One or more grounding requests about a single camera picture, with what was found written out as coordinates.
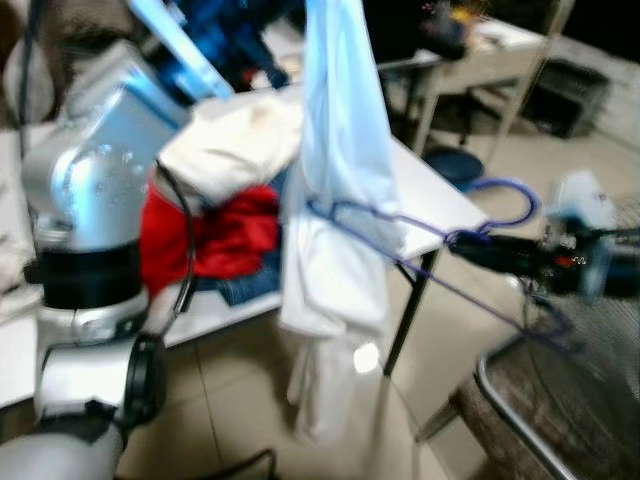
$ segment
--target red cloth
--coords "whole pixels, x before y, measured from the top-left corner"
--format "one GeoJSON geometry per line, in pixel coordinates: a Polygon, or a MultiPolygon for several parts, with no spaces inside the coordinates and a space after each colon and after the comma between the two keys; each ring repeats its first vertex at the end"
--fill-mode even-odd
{"type": "MultiPolygon", "coordinates": [[[[194,218],[195,275],[229,279],[260,270],[278,242],[278,195],[251,187],[194,218]]],[[[187,273],[186,217],[150,186],[142,211],[142,280],[151,296],[187,273]]]]}

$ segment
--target robotic arm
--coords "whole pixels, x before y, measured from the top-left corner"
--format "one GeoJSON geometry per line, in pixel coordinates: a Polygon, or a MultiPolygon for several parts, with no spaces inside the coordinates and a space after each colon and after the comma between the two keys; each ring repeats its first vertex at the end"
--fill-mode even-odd
{"type": "Polygon", "coordinates": [[[28,152],[42,284],[32,434],[0,448],[0,479],[111,480],[130,432],[164,402],[164,345],[141,332],[138,236],[157,152],[197,101],[262,69],[287,84],[261,31],[296,0],[130,0],[149,30],[115,44],[73,86],[58,128],[28,152]]]}

